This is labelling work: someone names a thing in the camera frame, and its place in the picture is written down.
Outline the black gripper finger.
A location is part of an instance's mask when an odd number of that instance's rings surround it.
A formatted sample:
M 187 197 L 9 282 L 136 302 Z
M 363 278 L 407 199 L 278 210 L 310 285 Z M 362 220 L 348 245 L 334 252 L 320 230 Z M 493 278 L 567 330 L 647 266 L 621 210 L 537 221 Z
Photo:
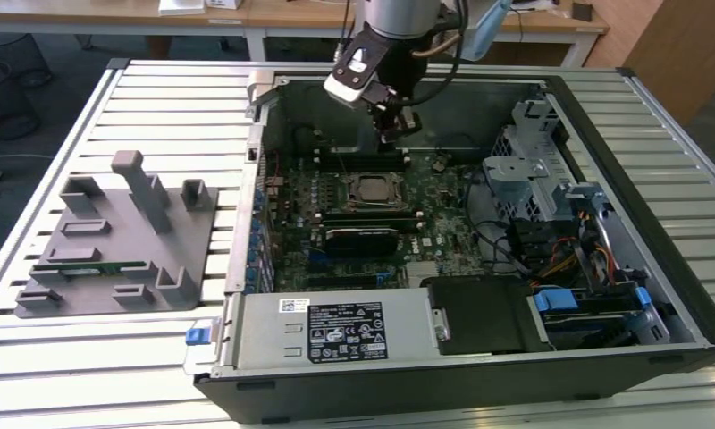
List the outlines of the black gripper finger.
M 422 129 L 419 114 L 411 106 L 403 106 L 400 108 L 396 123 L 402 134 L 414 134 Z
M 392 106 L 375 106 L 375 131 L 382 144 L 396 142 L 396 109 Z

